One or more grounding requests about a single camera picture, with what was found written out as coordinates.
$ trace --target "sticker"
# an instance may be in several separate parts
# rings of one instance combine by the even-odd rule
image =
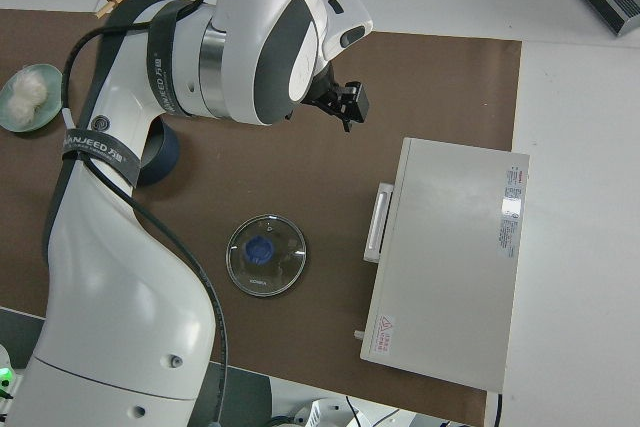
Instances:
[[[507,171],[504,197],[502,198],[502,218],[498,232],[498,250],[509,258],[518,251],[518,227],[522,215],[522,192],[524,171],[517,166]]]
[[[376,321],[376,335],[373,338],[373,352],[375,354],[389,355],[395,317],[391,315],[379,315]]]

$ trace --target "logo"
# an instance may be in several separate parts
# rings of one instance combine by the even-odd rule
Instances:
[[[109,129],[111,123],[109,119],[107,119],[104,115],[96,116],[93,121],[91,121],[91,128],[96,132],[104,132]]]

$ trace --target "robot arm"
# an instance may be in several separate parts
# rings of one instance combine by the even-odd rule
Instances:
[[[337,85],[330,64],[371,31],[358,0],[218,0],[182,19],[180,2],[125,0],[112,13],[109,25],[148,29],[104,36],[66,137],[124,194],[135,179],[109,157],[140,158],[165,112],[266,125],[306,102],[345,128],[364,120],[361,87]],[[6,425],[185,426],[213,345],[210,296],[75,160],[63,162],[45,227],[47,320]]]
[[[332,76],[320,82],[329,79],[329,62],[372,27],[359,0],[218,0],[210,29],[224,37],[223,111],[239,122],[272,124],[300,102],[321,106],[336,90]],[[205,84],[214,78],[201,75]],[[314,79],[314,95],[305,97]],[[214,111],[215,103],[208,102]]]

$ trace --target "brown mat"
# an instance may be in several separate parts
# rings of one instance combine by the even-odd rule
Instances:
[[[0,83],[27,64],[62,69],[74,40],[97,24],[89,14],[0,11]],[[362,81],[371,101],[351,134],[311,107],[269,128],[168,119],[178,165],[136,195],[207,268],[234,366],[482,424],[483,391],[360,360],[353,331],[364,330],[375,279],[362,260],[375,193],[394,181],[403,137],[509,150],[519,56],[518,42],[374,33],[335,62],[338,79]],[[83,55],[75,69],[75,98],[90,61]],[[40,236],[62,134],[60,118],[29,135],[0,130],[0,305],[39,315],[48,282]],[[294,221],[309,256],[294,288],[257,299],[229,279],[225,249],[237,226],[264,213]]]

